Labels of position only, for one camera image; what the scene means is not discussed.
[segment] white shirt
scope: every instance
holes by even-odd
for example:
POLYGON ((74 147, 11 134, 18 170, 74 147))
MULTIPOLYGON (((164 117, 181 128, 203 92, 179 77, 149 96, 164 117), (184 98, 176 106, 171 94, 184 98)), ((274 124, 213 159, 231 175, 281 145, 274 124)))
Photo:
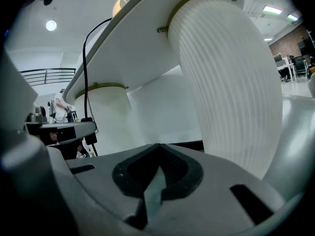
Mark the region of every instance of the white shirt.
POLYGON ((54 100, 55 100, 55 108, 56 108, 56 122, 68 122, 67 117, 67 112, 66 110, 64 110, 64 108, 61 108, 59 106, 56 105, 56 100, 59 100, 61 104, 63 104, 65 107, 67 106, 66 102, 63 100, 63 97, 61 95, 61 93, 56 93, 54 100))

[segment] black cable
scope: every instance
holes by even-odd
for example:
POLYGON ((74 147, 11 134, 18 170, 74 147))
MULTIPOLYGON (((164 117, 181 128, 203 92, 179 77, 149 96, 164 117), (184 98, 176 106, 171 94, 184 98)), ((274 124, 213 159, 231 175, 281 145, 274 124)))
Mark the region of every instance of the black cable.
MULTIPOLYGON (((90 34, 94 30, 96 30, 99 26, 101 26, 102 24, 104 24, 110 20, 112 20, 112 18, 106 19, 105 21, 99 23, 96 27, 94 27, 94 29, 92 31, 90 31, 90 33, 87 35, 87 37, 85 38, 84 43, 83 43, 82 59, 83 59, 83 71, 84 71, 84 83, 85 83, 85 93, 84 93, 84 116, 85 116, 85 118, 88 118, 88 107, 87 107, 88 104, 87 103, 88 103, 88 87, 89 87, 88 86, 87 60, 86 60, 86 56, 85 56, 85 46, 87 44, 87 40, 88 40, 90 34)), ((95 155, 98 156, 97 151, 96 151, 93 143, 92 143, 92 147, 93 147, 95 155)))
POLYGON ((64 114, 64 116, 63 116, 63 119, 62 119, 62 120, 58 120, 57 118, 55 118, 55 120, 57 120, 57 121, 62 121, 62 122, 64 123, 65 114, 64 114))
POLYGON ((96 151, 96 148, 95 148, 94 144, 92 144, 92 148, 93 148, 93 150, 94 150, 95 155, 96 155, 96 156, 98 156, 98 154, 97 154, 97 151, 96 151))

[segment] brick wall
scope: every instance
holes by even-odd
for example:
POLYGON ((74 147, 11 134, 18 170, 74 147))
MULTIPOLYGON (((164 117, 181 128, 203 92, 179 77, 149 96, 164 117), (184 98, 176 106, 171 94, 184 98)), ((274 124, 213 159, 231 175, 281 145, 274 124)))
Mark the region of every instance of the brick wall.
MULTIPOLYGON (((273 55, 281 53, 282 57, 285 57, 287 55, 293 55, 295 57, 300 56, 301 52, 297 43, 301 42, 302 38, 306 39, 308 37, 309 35, 306 32, 306 27, 301 24, 293 31, 270 45, 269 48, 273 55)), ((310 63, 308 56, 303 57, 308 61, 308 63, 310 63)))

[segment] computer monitor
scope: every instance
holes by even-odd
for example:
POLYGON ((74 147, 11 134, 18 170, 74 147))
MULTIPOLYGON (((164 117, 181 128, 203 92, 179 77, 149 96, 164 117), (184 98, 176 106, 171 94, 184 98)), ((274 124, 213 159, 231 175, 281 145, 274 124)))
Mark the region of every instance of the computer monitor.
POLYGON ((299 42, 297 45, 302 55, 308 55, 314 51, 314 46, 310 38, 303 39, 303 41, 299 42))
POLYGON ((281 61, 282 60, 281 54, 275 55, 274 59, 275 59, 275 62, 281 61))

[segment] white tabletop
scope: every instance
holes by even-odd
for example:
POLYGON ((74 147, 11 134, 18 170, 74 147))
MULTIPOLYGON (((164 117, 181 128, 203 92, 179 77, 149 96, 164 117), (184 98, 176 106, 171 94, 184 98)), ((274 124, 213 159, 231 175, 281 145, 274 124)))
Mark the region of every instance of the white tabletop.
POLYGON ((282 66, 277 67, 277 69, 278 69, 278 70, 282 70, 282 69, 284 69, 284 68, 286 68, 286 67, 293 66, 293 65, 294 65, 293 63, 291 63, 291 64, 285 64, 285 65, 282 65, 282 66))
MULTIPOLYGON (((168 18, 181 0, 130 0, 112 19, 87 55, 89 86, 120 83, 136 89, 178 65, 166 33, 168 18)), ((243 8, 244 0, 237 0, 243 8)), ((64 91, 74 104, 84 89, 83 66, 64 91)))

